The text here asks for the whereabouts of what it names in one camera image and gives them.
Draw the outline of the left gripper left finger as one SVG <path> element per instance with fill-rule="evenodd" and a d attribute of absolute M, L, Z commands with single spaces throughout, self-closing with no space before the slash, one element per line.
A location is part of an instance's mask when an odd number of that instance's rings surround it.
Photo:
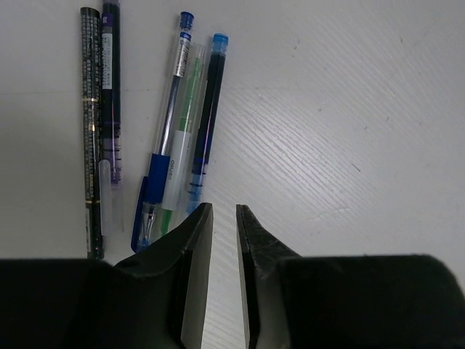
<path fill-rule="evenodd" d="M 113 348 L 200 348 L 206 315 L 213 206 L 117 264 Z"/>

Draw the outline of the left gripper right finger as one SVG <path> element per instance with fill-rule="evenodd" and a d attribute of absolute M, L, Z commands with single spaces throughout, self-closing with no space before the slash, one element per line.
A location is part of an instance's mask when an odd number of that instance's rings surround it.
<path fill-rule="evenodd" d="M 240 290 L 247 348 L 303 348 L 304 298 L 295 282 L 301 256 L 236 206 Z"/>

